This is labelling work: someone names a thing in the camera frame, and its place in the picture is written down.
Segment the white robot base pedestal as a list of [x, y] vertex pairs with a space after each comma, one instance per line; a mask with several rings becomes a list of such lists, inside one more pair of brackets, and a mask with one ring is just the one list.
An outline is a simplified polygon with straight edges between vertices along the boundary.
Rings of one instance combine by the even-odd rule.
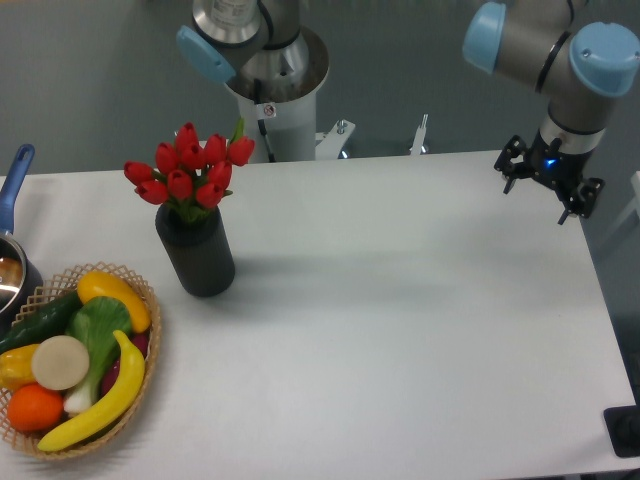
[[321, 38], [302, 26], [293, 42], [259, 51], [227, 83], [255, 140], [252, 163], [294, 162], [316, 157], [316, 96], [329, 72]]

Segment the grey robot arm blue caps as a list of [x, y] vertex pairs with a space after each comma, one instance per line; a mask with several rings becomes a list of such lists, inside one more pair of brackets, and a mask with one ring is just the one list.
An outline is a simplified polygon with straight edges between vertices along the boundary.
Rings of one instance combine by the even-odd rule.
[[[531, 144], [513, 137], [495, 167], [508, 184], [531, 179], [552, 190], [566, 216], [589, 217], [604, 183], [583, 174], [617, 101], [639, 69], [639, 41], [625, 27], [591, 23], [570, 31], [579, 1], [488, 2], [475, 13], [462, 53], [490, 74], [549, 100]], [[329, 71], [323, 41], [300, 22], [296, 1], [196, 1], [177, 46], [186, 61], [235, 96], [256, 162], [332, 159], [352, 132], [316, 130], [316, 94]]]

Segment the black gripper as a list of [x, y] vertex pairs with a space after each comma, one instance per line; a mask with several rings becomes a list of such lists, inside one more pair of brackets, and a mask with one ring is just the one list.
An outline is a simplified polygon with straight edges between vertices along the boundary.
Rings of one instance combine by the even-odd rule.
[[[604, 189], [603, 179], [583, 175], [594, 149], [594, 133], [540, 128], [528, 150], [524, 140], [514, 135], [501, 150], [494, 170], [505, 180], [504, 194], [517, 180], [529, 178], [552, 190], [564, 207], [558, 220], [563, 225], [570, 216], [589, 219]], [[524, 161], [516, 162], [519, 157]]]

